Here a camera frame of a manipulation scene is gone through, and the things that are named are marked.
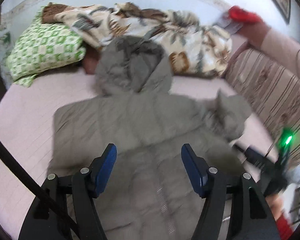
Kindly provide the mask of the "red sleeve forearm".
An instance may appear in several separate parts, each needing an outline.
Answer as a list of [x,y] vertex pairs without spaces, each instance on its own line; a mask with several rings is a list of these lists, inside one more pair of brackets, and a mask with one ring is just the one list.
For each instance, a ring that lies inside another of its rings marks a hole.
[[284,214],[282,214],[276,220],[276,225],[277,225],[281,240],[289,240],[289,238],[293,234],[293,229],[290,226],[288,220],[285,218]]

